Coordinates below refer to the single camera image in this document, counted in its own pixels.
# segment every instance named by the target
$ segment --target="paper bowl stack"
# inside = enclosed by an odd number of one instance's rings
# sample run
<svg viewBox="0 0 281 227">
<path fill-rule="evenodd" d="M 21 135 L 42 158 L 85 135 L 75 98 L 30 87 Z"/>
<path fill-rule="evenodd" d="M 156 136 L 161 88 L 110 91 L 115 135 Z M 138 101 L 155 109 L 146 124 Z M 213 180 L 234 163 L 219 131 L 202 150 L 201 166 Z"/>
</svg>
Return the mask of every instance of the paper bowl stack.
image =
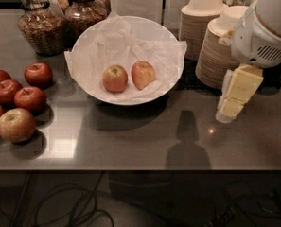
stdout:
<svg viewBox="0 0 281 227">
<path fill-rule="evenodd" d="M 208 23 L 196 66 L 196 76 L 211 88 L 221 89 L 226 71 L 239 67 L 240 62 L 231 56 L 231 46 L 220 44 L 219 38 L 234 29 L 247 8 L 246 6 L 228 7 L 219 18 Z"/>
<path fill-rule="evenodd" d="M 197 61 L 208 23 L 227 8 L 222 0 L 190 0 L 181 9 L 179 40 L 187 42 L 185 57 Z"/>
</svg>

